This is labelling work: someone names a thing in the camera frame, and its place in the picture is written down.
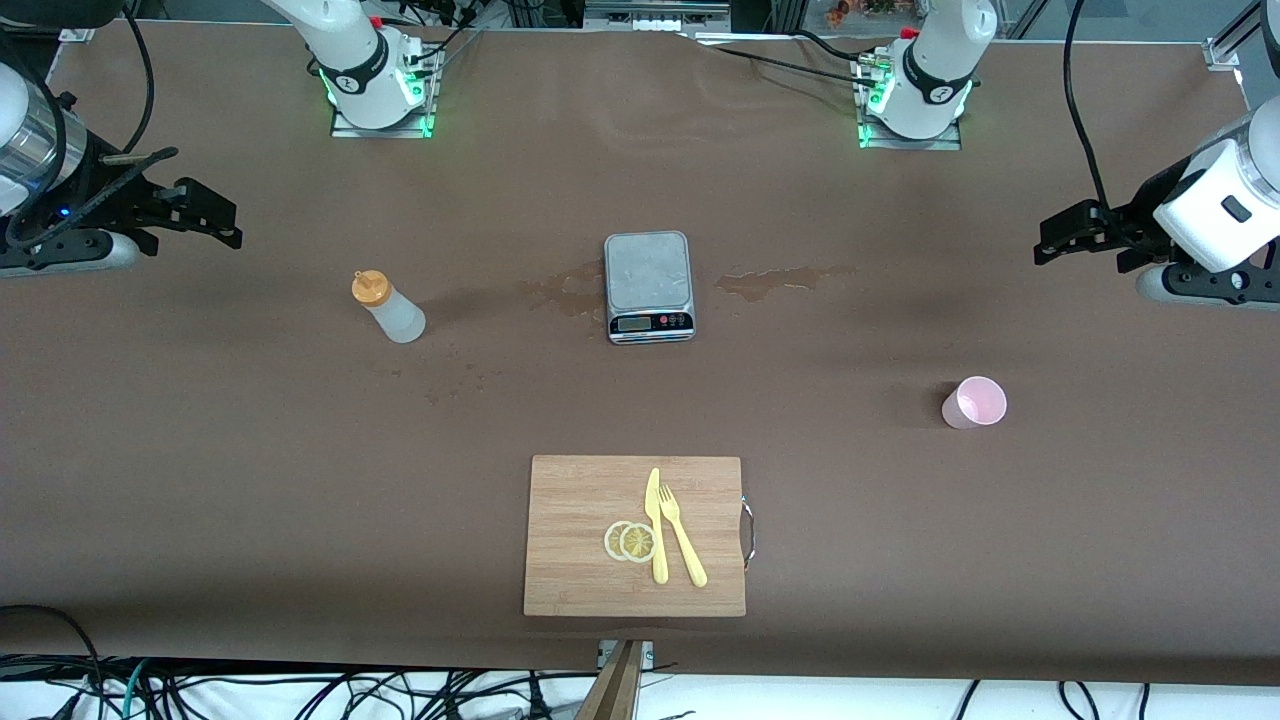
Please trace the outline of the yellow plastic knife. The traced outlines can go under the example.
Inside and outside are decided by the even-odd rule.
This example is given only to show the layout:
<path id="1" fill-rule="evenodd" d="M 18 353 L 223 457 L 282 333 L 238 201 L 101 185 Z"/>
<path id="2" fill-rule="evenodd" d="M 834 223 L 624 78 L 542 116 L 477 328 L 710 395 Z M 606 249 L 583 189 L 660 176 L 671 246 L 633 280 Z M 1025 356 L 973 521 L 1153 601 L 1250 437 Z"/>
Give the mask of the yellow plastic knife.
<path id="1" fill-rule="evenodd" d="M 660 469 L 653 468 L 646 482 L 644 507 L 653 529 L 653 556 L 650 559 L 652 577 L 657 584 L 664 585 L 669 579 L 669 569 L 662 529 L 659 493 Z"/>

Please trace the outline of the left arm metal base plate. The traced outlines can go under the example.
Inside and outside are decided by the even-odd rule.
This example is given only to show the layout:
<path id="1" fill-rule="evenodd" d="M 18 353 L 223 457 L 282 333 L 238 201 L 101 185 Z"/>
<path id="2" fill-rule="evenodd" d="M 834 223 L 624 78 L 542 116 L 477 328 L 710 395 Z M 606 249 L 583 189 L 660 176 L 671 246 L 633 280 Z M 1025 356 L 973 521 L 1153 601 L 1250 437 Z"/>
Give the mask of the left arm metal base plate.
<path id="1" fill-rule="evenodd" d="M 919 151 L 959 151 L 963 138 L 959 117 L 955 117 L 941 135 L 933 138 L 909 138 L 892 131 L 878 110 L 893 90 L 890 59 L 883 53 L 861 53 L 849 63 L 849 69 L 859 83 L 854 87 L 858 110 L 858 142 L 860 149 L 892 149 Z"/>

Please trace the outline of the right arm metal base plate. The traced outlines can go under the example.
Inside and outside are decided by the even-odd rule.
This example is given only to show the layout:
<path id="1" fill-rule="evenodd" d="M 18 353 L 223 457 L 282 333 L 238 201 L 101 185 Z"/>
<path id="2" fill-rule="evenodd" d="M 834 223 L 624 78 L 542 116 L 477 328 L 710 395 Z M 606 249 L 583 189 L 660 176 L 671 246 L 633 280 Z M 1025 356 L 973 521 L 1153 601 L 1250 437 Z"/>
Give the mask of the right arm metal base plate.
<path id="1" fill-rule="evenodd" d="M 379 120 L 389 117 L 390 110 L 404 110 L 396 122 L 383 127 L 362 127 L 353 123 L 339 109 L 333 92 L 326 91 L 326 99 L 332 105 L 330 135 L 335 138 L 431 138 L 443 64 L 442 55 L 436 54 L 410 64 L 407 70 L 396 68 L 385 79 L 374 82 L 376 90 L 394 90 L 393 95 L 379 106 Z"/>

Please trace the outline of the silver digital kitchen scale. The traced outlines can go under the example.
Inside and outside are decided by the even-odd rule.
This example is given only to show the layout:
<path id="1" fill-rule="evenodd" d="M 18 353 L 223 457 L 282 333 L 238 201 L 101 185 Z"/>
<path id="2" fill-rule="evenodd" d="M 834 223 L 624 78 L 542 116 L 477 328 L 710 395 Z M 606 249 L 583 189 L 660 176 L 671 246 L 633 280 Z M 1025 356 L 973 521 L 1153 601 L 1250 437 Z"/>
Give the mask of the silver digital kitchen scale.
<path id="1" fill-rule="evenodd" d="M 603 243 L 603 260 L 609 342 L 653 345 L 695 337 L 692 266 L 684 233 L 612 234 Z"/>

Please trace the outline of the wooden cutting board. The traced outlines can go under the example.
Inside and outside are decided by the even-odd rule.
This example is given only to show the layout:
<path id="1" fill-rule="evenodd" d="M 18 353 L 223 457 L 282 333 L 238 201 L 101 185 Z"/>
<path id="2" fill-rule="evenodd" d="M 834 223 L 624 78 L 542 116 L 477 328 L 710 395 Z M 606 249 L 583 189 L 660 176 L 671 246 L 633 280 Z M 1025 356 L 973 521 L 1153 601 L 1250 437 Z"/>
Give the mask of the wooden cutting board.
<path id="1" fill-rule="evenodd" d="M 662 516 L 669 579 L 650 562 L 616 561 L 609 525 L 650 525 L 645 488 L 660 469 L 709 578 L 690 582 Z M 524 611 L 532 618 L 741 618 L 746 612 L 741 541 L 742 465 L 737 457 L 538 455 L 531 461 Z"/>

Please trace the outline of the pink plastic cup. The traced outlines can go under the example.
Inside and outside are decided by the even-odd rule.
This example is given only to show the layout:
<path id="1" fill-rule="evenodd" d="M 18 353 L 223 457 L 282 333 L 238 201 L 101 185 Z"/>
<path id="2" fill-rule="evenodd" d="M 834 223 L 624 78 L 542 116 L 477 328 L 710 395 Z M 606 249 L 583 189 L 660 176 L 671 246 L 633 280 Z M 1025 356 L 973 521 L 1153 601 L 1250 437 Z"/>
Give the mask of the pink plastic cup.
<path id="1" fill-rule="evenodd" d="M 957 430 L 992 427 L 1007 413 L 1007 396 L 1000 383 L 973 375 L 961 380 L 943 401 L 943 421 Z"/>

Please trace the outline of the yellow plastic fork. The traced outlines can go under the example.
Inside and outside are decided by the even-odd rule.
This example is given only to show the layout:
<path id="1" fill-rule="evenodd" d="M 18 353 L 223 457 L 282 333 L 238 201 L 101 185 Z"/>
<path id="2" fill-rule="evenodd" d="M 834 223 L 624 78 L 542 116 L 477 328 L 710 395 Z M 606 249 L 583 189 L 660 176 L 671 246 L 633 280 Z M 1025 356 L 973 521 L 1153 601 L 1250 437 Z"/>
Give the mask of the yellow plastic fork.
<path id="1" fill-rule="evenodd" d="M 658 497 L 659 497 L 660 514 L 671 524 L 671 527 L 672 527 L 672 529 L 675 532 L 675 536 L 676 536 L 676 539 L 677 539 L 677 543 L 678 543 L 678 547 L 680 547 L 681 557 L 682 557 L 685 568 L 687 570 L 690 582 L 696 588 L 704 588 L 704 587 L 707 587 L 707 584 L 709 582 L 709 578 L 707 575 L 707 570 L 705 570 L 705 568 L 704 568 L 704 565 L 703 565 L 703 562 L 701 562 L 701 560 L 700 560 L 700 557 L 699 557 L 699 555 L 698 555 L 698 552 L 696 552 L 696 550 L 695 550 L 695 547 L 694 547 L 694 544 L 692 544 L 692 542 L 691 542 L 687 532 L 685 530 L 685 527 L 684 527 L 684 523 L 682 523 L 682 519 L 681 519 L 681 510 L 680 510 L 680 506 L 678 506 L 678 501 L 677 501 L 677 498 L 675 496 L 675 492 L 667 484 L 660 484 L 659 486 L 659 495 L 658 495 Z"/>

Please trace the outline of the clear sauce bottle orange cap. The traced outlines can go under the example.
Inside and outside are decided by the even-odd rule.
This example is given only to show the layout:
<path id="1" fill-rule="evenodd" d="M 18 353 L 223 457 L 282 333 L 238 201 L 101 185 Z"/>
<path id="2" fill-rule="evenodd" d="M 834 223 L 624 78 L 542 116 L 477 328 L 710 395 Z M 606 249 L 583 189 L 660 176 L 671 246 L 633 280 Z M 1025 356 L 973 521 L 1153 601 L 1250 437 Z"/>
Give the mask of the clear sauce bottle orange cap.
<path id="1" fill-rule="evenodd" d="M 392 342 L 415 342 L 428 327 L 424 310 L 406 299 L 381 272 L 356 272 L 351 293 Z"/>

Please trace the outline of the wooden metal bracket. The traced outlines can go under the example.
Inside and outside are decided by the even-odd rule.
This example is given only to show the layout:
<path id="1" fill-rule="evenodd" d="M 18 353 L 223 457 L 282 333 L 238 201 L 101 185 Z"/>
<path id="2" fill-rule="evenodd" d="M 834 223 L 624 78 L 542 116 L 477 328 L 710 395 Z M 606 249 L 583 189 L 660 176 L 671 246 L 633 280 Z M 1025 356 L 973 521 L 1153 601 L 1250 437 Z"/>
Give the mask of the wooden metal bracket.
<path id="1" fill-rule="evenodd" d="M 635 720 L 645 671 L 654 667 L 650 641 L 602 641 L 600 670 L 573 720 Z"/>

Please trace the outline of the brown table cover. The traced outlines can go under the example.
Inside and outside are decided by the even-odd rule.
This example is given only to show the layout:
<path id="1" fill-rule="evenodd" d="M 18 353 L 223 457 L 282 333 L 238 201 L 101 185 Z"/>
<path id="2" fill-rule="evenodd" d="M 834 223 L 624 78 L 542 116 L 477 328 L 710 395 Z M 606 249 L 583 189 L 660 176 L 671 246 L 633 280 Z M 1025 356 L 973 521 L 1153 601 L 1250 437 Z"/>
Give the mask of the brown table cover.
<path id="1" fill-rule="evenodd" d="M 960 151 L 877 152 L 681 36 L 486 32 L 433 138 L 364 142 L 289 27 L 145 35 L 152 176 L 244 245 L 0 281 L 0 603 L 124 656 L 1280 684 L 1280 313 L 1034 265 L 1091 192 L 1059 45 L 988 50 Z M 696 334 L 613 345 L 603 243 L 658 231 Z M 957 430 L 973 375 L 1007 413 Z M 538 454 L 739 457 L 745 615 L 525 616 Z"/>

